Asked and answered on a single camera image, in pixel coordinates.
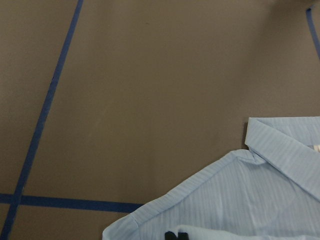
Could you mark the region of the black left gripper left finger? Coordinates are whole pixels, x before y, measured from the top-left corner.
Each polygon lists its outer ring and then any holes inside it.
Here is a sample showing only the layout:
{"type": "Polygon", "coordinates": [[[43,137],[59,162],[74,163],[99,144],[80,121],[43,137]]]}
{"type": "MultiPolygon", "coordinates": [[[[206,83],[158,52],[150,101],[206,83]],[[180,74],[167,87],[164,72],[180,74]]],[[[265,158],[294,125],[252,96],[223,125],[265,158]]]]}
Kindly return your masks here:
{"type": "Polygon", "coordinates": [[[176,234],[172,231],[167,231],[165,234],[164,234],[164,239],[165,240],[176,240],[176,234]]]}

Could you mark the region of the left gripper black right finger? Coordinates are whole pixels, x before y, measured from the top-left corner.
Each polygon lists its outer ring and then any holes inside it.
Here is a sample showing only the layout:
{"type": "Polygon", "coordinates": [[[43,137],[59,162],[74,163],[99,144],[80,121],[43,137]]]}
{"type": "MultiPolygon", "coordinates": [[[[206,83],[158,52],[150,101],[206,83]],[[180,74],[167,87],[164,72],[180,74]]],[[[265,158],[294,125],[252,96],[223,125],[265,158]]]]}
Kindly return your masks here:
{"type": "Polygon", "coordinates": [[[186,232],[178,233],[178,240],[189,240],[189,235],[186,232]]]}

